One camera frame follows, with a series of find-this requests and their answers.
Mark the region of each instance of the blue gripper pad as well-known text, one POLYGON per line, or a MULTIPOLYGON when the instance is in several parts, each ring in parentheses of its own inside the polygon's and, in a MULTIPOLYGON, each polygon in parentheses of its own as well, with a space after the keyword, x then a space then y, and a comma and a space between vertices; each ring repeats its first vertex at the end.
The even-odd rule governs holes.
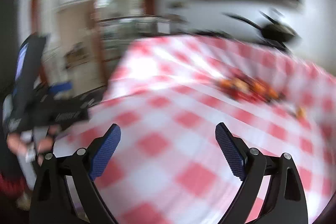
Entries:
POLYGON ((216 126, 215 135, 232 173, 243 181, 246 177, 245 160, 234 144, 231 132, 227 129, 224 123, 221 122, 216 126))
POLYGON ((106 134, 107 136, 104 136, 105 140, 97 150, 97 153, 91 159, 89 176, 92 181, 103 174, 107 164, 109 163, 120 142, 121 129, 118 125, 115 124, 110 127, 106 134))

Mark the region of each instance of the white wall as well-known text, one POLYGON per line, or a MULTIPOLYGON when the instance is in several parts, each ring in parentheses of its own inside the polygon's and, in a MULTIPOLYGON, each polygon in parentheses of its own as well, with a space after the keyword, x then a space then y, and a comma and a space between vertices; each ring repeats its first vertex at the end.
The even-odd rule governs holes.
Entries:
POLYGON ((285 16, 283 22, 291 25, 301 37, 299 43, 291 47, 293 53, 336 74, 336 0, 300 0, 299 6, 286 0, 156 0, 157 13, 171 13, 167 8, 171 1, 187 3, 187 8, 174 12, 186 17, 189 28, 223 30, 245 41, 257 39, 258 31, 221 13, 236 13, 262 23, 265 20, 259 11, 268 13, 270 7, 275 7, 285 16))
POLYGON ((63 55, 72 50, 75 44, 83 42, 83 34, 88 29, 90 4, 89 1, 72 4, 55 14, 63 55))

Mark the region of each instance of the table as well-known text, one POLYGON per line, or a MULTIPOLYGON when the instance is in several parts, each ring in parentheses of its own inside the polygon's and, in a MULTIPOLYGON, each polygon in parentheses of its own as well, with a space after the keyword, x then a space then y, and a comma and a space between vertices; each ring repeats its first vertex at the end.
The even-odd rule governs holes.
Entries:
MULTIPOLYGON (((54 153, 87 147, 116 123, 121 142, 95 184, 120 224, 218 223, 241 185, 215 140, 215 126, 224 122, 265 155, 292 155, 312 223, 336 189, 335 90, 335 78, 324 70, 276 50, 187 35, 140 39, 111 77, 103 102, 90 109, 90 121, 69 128, 54 153), (305 106, 308 119, 299 122, 286 103, 226 96, 216 81, 236 69, 305 106)), ((247 221, 258 216, 268 181, 247 221)))

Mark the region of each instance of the hand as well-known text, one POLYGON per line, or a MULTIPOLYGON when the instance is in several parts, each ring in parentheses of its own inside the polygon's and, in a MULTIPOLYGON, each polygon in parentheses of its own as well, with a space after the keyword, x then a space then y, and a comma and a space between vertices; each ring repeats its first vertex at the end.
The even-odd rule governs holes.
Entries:
MULTIPOLYGON (((58 131, 59 131, 58 125, 50 126, 48 129, 48 134, 55 135, 58 131)), ((53 144, 54 144, 54 139, 51 136, 47 135, 45 139, 41 140, 37 144, 37 147, 35 148, 36 152, 43 153, 43 152, 50 151, 53 147, 53 144)), ((21 140, 20 135, 18 133, 10 133, 7 136, 7 145, 10 151, 14 153, 15 155, 26 156, 28 146, 26 143, 24 143, 21 140)), ((41 165, 43 162, 43 156, 39 155, 37 161, 39 165, 41 165)))

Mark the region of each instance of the metal screw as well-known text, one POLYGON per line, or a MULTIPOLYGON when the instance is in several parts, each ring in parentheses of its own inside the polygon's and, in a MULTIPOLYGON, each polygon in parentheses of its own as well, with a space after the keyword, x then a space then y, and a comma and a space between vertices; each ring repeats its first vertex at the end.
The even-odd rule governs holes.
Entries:
POLYGON ((47 96, 46 96, 46 95, 44 95, 44 96, 42 97, 42 99, 41 99, 41 103, 43 103, 43 102, 44 102, 45 98, 47 98, 47 96))
POLYGON ((94 102, 95 102, 95 99, 91 99, 91 100, 87 103, 87 105, 90 106, 90 105, 92 105, 94 102))
POLYGON ((86 107, 87 107, 87 103, 88 103, 88 102, 84 102, 84 103, 81 105, 81 109, 86 108, 86 107))
POLYGON ((45 159, 46 160, 50 160, 53 157, 53 155, 51 153, 48 153, 45 155, 45 159))
POLYGON ((288 160, 292 158, 292 156, 289 153, 284 153, 283 156, 285 159, 288 159, 288 160))
POLYGON ((80 149, 77 150, 77 155, 82 156, 82 155, 85 154, 85 152, 86 152, 85 148, 80 148, 80 149))
POLYGON ((256 148, 251 148, 250 149, 250 153, 252 154, 252 155, 258 155, 259 154, 259 150, 258 149, 256 149, 256 148))

